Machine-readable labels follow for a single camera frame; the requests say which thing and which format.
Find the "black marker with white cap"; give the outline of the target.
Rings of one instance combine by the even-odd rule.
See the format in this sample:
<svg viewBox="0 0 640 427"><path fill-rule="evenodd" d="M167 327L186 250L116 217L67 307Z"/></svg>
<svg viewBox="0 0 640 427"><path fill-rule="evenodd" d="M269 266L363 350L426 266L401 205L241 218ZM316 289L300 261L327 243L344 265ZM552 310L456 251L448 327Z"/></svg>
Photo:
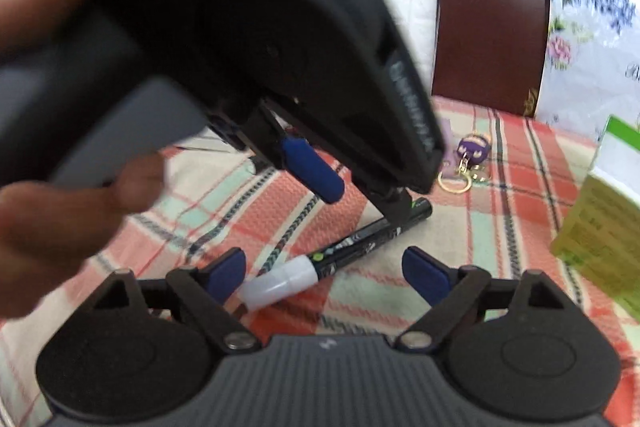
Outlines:
<svg viewBox="0 0 640 427"><path fill-rule="evenodd" d="M404 225L390 225L385 218L373 221L344 239L297 256L243 283L240 299L248 311L254 311L300 294L420 225L432 212L431 203L420 197L412 203L410 219Z"/></svg>

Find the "purple cartoon keychain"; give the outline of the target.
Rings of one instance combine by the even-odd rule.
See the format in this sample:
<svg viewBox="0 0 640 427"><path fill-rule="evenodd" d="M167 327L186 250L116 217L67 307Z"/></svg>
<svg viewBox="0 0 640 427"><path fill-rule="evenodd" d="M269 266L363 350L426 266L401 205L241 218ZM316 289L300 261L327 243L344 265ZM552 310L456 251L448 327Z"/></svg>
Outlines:
<svg viewBox="0 0 640 427"><path fill-rule="evenodd" d="M442 162L437 178L439 187L449 194L459 195L469 192L475 184L488 182L491 147L488 134L472 132L463 135Z"/></svg>

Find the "green cardboard box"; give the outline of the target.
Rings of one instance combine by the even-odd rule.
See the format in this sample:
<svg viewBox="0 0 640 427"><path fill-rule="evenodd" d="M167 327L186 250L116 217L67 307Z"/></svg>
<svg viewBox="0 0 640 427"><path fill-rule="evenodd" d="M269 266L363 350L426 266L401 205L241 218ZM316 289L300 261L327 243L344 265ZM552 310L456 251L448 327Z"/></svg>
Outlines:
<svg viewBox="0 0 640 427"><path fill-rule="evenodd" d="M608 118L551 252L639 317L639 131Z"/></svg>

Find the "floral white pillow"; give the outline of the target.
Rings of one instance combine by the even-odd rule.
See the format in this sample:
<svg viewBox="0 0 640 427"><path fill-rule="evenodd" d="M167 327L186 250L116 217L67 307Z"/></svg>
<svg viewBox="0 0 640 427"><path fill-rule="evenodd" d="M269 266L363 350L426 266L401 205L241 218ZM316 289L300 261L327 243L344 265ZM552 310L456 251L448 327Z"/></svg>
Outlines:
<svg viewBox="0 0 640 427"><path fill-rule="evenodd" d="M549 0L536 119L598 141L611 116L639 127L639 3Z"/></svg>

